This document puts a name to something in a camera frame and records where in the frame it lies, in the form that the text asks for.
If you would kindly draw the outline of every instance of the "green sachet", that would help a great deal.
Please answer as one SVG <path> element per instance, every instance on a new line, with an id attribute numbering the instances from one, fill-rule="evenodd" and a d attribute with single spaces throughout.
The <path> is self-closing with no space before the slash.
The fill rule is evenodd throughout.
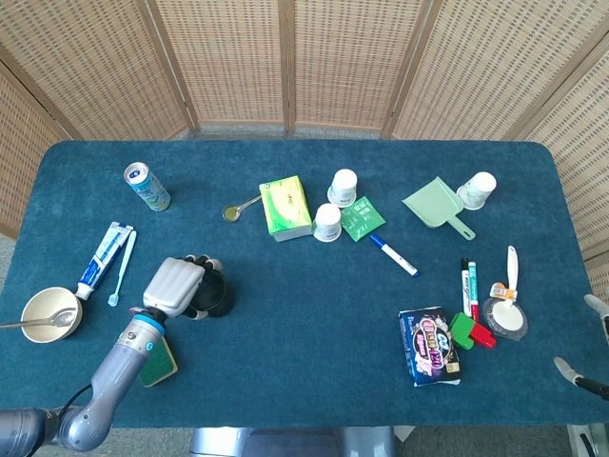
<path id="1" fill-rule="evenodd" d="M 366 197 L 362 197 L 342 211 L 341 225 L 356 242 L 384 223 L 383 217 Z"/>

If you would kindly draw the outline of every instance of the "metal spoon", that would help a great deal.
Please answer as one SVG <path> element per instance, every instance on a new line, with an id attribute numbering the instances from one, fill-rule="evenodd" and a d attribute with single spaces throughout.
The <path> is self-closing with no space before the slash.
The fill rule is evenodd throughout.
<path id="1" fill-rule="evenodd" d="M 20 322 L 9 322 L 7 324 L 0 325 L 0 328 L 18 328 L 18 327 L 29 327 L 29 326 L 55 326 L 55 327 L 66 327 L 69 326 L 76 317 L 76 308 L 63 308 L 57 312 L 51 314 L 50 317 L 44 319 L 32 319 L 29 321 Z"/>
<path id="2" fill-rule="evenodd" d="M 237 205 L 235 207 L 226 207 L 222 210 L 222 217 L 225 218 L 225 221 L 235 222 L 237 219 L 239 219 L 239 216 L 241 216 L 241 211 L 246 209 L 249 205 L 256 203 L 261 198 L 261 195 L 256 195 L 254 198 L 242 203 L 241 205 Z"/>

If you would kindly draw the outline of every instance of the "dustpan handle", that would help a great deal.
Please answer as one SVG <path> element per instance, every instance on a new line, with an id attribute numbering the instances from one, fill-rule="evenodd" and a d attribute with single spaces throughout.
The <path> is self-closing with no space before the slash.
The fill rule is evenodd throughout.
<path id="1" fill-rule="evenodd" d="M 452 218 L 448 219 L 448 221 L 446 221 L 446 222 L 448 222 L 448 224 L 453 226 L 453 229 L 455 229 L 457 232 L 459 232 L 462 235 L 462 237 L 465 238 L 466 240 L 471 241 L 474 238 L 476 238 L 476 233 L 474 233 L 474 230 L 472 230 L 466 224 L 461 222 L 461 219 L 459 219 L 458 217 L 452 217 Z"/>

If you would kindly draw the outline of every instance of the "toothpaste tube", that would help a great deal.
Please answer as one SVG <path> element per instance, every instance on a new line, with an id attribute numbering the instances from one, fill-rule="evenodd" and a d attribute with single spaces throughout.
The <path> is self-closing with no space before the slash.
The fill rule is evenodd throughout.
<path id="1" fill-rule="evenodd" d="M 95 290 L 95 285 L 106 272 L 106 267 L 117 256 L 119 249 L 126 242 L 132 230 L 132 226 L 126 226 L 118 222 L 110 224 L 104 239 L 88 263 L 83 277 L 78 282 L 78 290 L 75 294 L 78 298 L 88 299 Z"/>

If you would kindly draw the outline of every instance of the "dustpan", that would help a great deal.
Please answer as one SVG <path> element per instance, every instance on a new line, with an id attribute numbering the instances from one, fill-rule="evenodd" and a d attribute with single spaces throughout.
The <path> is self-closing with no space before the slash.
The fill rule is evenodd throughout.
<path id="1" fill-rule="evenodd" d="M 434 229 L 447 222 L 466 240 L 476 238 L 474 230 L 457 217 L 463 210 L 462 199 L 440 177 L 403 199 L 403 203 L 428 227 Z"/>

